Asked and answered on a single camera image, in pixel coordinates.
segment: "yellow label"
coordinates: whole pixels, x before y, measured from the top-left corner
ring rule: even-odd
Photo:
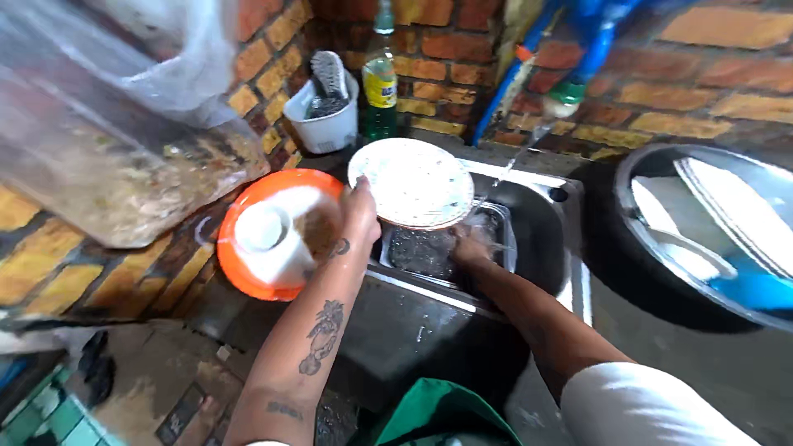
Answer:
[[[387,109],[397,103],[396,81],[384,81],[377,75],[364,72],[363,90],[369,104],[377,108]]]

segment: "scrub brush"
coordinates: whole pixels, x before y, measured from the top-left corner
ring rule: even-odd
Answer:
[[[333,51],[314,53],[311,58],[311,70],[329,98],[350,98],[344,78],[344,66],[338,54]]]
[[[314,119],[339,112],[350,103],[350,94],[347,92],[344,66],[338,54],[333,51],[318,51],[311,58],[317,96],[311,100],[306,117]]]

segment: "running water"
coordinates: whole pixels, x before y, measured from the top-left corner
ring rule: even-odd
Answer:
[[[520,158],[520,156],[523,153],[526,153],[529,150],[537,150],[536,148],[534,148],[534,145],[537,144],[537,141],[539,141],[543,136],[547,135],[548,132],[553,127],[554,127],[554,121],[547,121],[545,118],[542,118],[540,120],[540,122],[531,130],[531,136],[529,136],[529,141],[526,142],[526,144],[522,146],[520,150],[518,150],[518,153],[516,153],[511,160],[509,160],[509,163],[507,163],[507,166],[498,175],[496,181],[494,181],[490,186],[488,186],[487,189],[484,190],[484,193],[482,194],[481,198],[479,198],[479,200],[477,201],[477,204],[468,214],[468,217],[465,218],[466,220],[471,218],[471,216],[476,215],[477,211],[479,210],[479,207],[482,206],[482,203],[488,201],[488,197],[490,196],[491,192],[493,192],[493,190],[495,190],[498,187],[498,185],[501,184],[501,182],[504,181],[505,178],[507,178],[507,175],[509,175],[509,171],[511,171],[512,168],[515,166],[515,163],[518,162],[518,158]]]

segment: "stainless steel sink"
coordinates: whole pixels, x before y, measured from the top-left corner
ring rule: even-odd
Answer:
[[[504,168],[470,160],[460,161],[471,172],[478,194]],[[513,170],[491,192],[489,201],[510,210],[518,247],[515,273],[556,296],[568,310],[591,325],[589,271],[580,258],[582,198],[583,188],[575,180]],[[465,291],[386,267],[380,263],[377,244],[366,274],[461,310],[506,320],[486,298],[474,297]]]

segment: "forearm tattoo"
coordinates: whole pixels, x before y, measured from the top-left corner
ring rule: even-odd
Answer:
[[[320,367],[322,367],[320,361],[333,351],[343,321],[344,304],[339,301],[325,301],[325,307],[316,314],[316,325],[307,336],[312,338],[311,352],[297,368],[301,374],[315,375],[320,371]]]
[[[328,258],[343,256],[350,251],[350,241],[348,239],[338,239],[333,243],[333,248],[328,253]]]
[[[303,414],[293,409],[282,402],[271,401],[267,404],[267,412],[271,413],[283,413],[284,415],[289,415],[290,417],[303,421]]]

